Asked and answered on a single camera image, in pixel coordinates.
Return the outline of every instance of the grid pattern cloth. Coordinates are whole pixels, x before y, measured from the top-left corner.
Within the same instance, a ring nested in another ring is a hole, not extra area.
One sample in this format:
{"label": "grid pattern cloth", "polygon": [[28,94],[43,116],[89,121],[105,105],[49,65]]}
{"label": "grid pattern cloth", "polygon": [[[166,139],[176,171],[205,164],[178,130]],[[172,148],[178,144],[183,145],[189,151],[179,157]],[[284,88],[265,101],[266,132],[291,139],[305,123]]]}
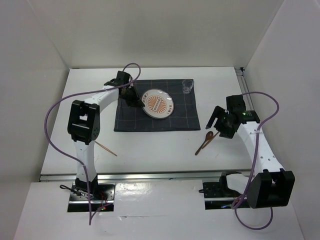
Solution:
{"label": "grid pattern cloth", "polygon": [[136,81],[134,87],[140,97],[150,89],[159,89],[168,93],[173,100],[173,113],[165,119],[155,119],[147,115],[141,107],[128,107],[126,101],[119,98],[114,131],[167,132],[200,130],[195,87],[192,88],[189,94],[184,94],[182,81],[183,79]]}

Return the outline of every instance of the robotic arm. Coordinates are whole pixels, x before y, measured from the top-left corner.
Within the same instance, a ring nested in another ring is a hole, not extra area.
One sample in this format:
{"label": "robotic arm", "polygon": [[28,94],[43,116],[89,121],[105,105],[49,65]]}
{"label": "robotic arm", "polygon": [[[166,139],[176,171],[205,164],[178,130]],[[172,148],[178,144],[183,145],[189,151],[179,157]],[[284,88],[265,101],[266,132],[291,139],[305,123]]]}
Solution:
{"label": "robotic arm", "polygon": [[[259,134],[255,177],[251,181],[246,198],[251,208],[281,207],[288,205],[290,195],[295,183],[292,171],[285,171],[273,154],[262,129],[257,131],[260,119],[255,111],[247,111],[242,95],[233,95],[226,98],[227,111],[216,106],[206,126],[214,127],[220,132],[220,137],[232,139],[235,132],[243,140],[254,160],[256,137]],[[240,173],[223,173],[220,183],[224,189],[234,190],[243,194],[248,183],[248,177]]]}
{"label": "robotic arm", "polygon": [[[100,133],[100,113],[112,102],[118,98],[125,99],[129,107],[144,107],[144,103],[139,98],[133,84],[122,87],[132,80],[130,74],[124,71],[118,71],[115,79],[104,84],[105,91],[99,92],[84,101],[75,100],[71,105],[68,133],[74,141],[76,156],[86,166],[90,189],[95,195],[95,189],[98,186],[98,176],[95,169],[94,146],[95,140]],[[77,175],[75,186],[79,189],[87,189],[86,175],[83,166],[77,164]]]}

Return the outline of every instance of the chopstick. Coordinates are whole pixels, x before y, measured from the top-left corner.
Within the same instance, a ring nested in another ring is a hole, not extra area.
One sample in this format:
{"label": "chopstick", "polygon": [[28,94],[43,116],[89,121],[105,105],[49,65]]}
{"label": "chopstick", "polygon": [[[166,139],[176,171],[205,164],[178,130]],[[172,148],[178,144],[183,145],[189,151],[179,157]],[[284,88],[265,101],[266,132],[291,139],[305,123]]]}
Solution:
{"label": "chopstick", "polygon": [[98,143],[97,141],[94,141],[96,144],[98,144],[100,147],[102,147],[104,150],[107,150],[109,153],[115,155],[117,157],[117,154],[115,154],[113,151],[111,151],[110,149],[106,148],[105,146],[103,146],[101,143]]}
{"label": "chopstick", "polygon": [[203,147],[201,149],[204,149],[209,143],[211,143],[211,141],[219,134],[220,132],[218,131],[215,135],[213,135],[213,137],[205,143],[205,145],[203,145]]}

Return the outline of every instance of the plate rim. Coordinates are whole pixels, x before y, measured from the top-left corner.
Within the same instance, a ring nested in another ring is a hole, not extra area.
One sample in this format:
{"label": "plate rim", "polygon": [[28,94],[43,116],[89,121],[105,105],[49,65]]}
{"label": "plate rim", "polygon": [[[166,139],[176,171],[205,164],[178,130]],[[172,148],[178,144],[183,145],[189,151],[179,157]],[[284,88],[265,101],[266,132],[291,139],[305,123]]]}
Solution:
{"label": "plate rim", "polygon": [[167,95],[171,98],[171,101],[172,101],[172,103],[173,103],[172,111],[171,111],[171,113],[170,113],[168,116],[165,116],[165,117],[155,117],[155,116],[151,116],[151,115],[145,110],[146,106],[143,106],[143,107],[142,107],[143,111],[144,111],[149,117],[151,117],[151,118],[153,118],[153,119],[166,119],[166,118],[170,117],[171,114],[172,114],[172,113],[174,112],[174,110],[175,110],[175,102],[174,102],[172,96],[170,96],[169,93],[167,93],[166,91],[163,91],[162,89],[159,89],[159,88],[151,88],[151,89],[145,91],[145,92],[142,94],[142,97],[146,94],[146,92],[148,92],[148,91],[150,91],[150,90],[158,90],[158,91],[162,91],[163,93],[167,94]]}

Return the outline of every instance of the wooden utensil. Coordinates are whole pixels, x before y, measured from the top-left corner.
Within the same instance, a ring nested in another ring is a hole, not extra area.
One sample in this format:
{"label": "wooden utensil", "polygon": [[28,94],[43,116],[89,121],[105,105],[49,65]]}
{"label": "wooden utensil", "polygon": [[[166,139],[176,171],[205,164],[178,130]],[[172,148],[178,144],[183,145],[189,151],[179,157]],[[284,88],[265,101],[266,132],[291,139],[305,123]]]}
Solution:
{"label": "wooden utensil", "polygon": [[205,144],[203,145],[202,149],[204,149],[209,143],[211,143],[211,141],[219,134],[220,132],[218,131],[215,135],[213,135],[213,137]]}
{"label": "wooden utensil", "polygon": [[100,147],[102,147],[104,150],[107,150],[109,153],[115,155],[117,157],[117,154],[115,154],[113,151],[111,151],[110,149],[106,148],[105,146],[103,146],[101,143],[98,143],[97,141],[94,141],[96,144],[98,144]]}
{"label": "wooden utensil", "polygon": [[212,137],[214,136],[214,133],[212,131],[208,131],[207,134],[205,135],[205,140],[204,142],[202,143],[202,145],[199,147],[199,149],[195,152],[194,155],[198,155],[198,153],[201,151],[202,147],[205,145],[205,143],[207,141],[209,141]]}

